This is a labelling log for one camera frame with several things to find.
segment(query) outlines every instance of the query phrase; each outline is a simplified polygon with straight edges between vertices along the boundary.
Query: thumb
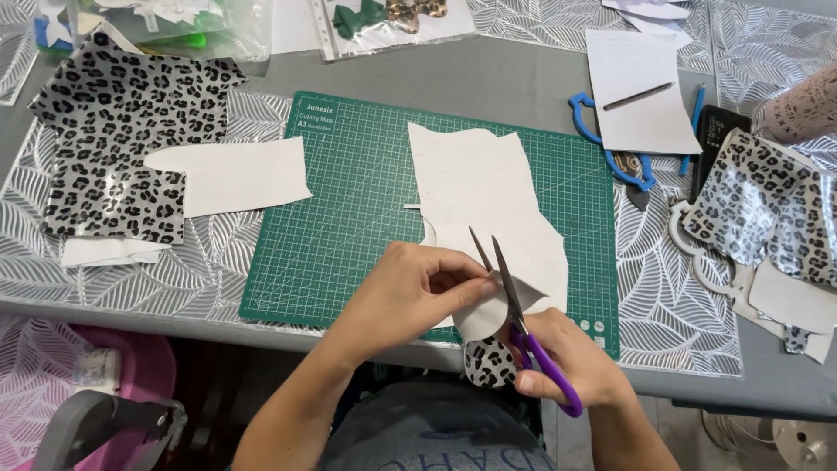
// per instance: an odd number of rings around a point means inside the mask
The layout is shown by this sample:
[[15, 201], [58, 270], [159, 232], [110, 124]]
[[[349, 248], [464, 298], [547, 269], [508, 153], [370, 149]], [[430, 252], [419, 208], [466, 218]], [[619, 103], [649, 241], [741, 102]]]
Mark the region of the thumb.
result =
[[520, 371], [515, 378], [515, 389], [523, 396], [552, 399], [559, 404], [567, 404], [567, 398], [561, 392], [561, 388], [540, 371]]
[[432, 301], [432, 309], [445, 317], [462, 308], [467, 308], [495, 294], [500, 289], [492, 278], [471, 278], [446, 292], [437, 295]]

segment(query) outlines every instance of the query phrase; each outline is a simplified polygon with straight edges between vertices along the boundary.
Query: blue pencil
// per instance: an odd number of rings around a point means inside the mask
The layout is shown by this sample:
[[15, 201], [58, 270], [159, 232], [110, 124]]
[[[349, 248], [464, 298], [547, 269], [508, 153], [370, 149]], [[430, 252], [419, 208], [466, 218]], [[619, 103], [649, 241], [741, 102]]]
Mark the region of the blue pencil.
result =
[[[701, 108], [703, 107], [703, 95], [706, 93], [706, 84], [701, 84], [697, 89], [697, 99], [695, 100], [695, 112], [691, 114], [691, 130], [697, 134], [697, 122], [701, 117]], [[689, 169], [689, 158], [691, 156], [683, 157], [683, 162], [680, 163], [680, 175], [686, 175], [686, 170]]]

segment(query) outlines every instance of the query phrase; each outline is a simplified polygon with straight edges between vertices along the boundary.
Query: gray shirt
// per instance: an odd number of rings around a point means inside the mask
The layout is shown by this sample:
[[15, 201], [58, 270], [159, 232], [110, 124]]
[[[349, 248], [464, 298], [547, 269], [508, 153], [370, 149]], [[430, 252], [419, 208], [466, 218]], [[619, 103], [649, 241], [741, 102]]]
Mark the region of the gray shirt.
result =
[[326, 444], [323, 471], [556, 471], [528, 429], [483, 391], [406, 382], [355, 406]]

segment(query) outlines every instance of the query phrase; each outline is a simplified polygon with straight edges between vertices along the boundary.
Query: leopard bow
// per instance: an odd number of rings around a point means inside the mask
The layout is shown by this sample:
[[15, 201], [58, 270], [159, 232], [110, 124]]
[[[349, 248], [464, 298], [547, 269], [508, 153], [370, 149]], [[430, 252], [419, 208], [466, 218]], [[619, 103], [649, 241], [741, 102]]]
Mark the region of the leopard bow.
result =
[[387, 20], [410, 34], [419, 31], [419, 14], [442, 18], [448, 14], [447, 0], [387, 0]]

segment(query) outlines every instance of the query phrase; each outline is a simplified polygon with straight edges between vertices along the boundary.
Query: person's left hand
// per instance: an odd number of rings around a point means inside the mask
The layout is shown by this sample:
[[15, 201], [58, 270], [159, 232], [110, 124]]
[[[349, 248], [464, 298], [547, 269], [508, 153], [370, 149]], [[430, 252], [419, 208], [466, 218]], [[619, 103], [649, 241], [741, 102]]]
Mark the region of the person's left hand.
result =
[[360, 365], [494, 294], [500, 287], [487, 275], [464, 252], [391, 242], [322, 342]]

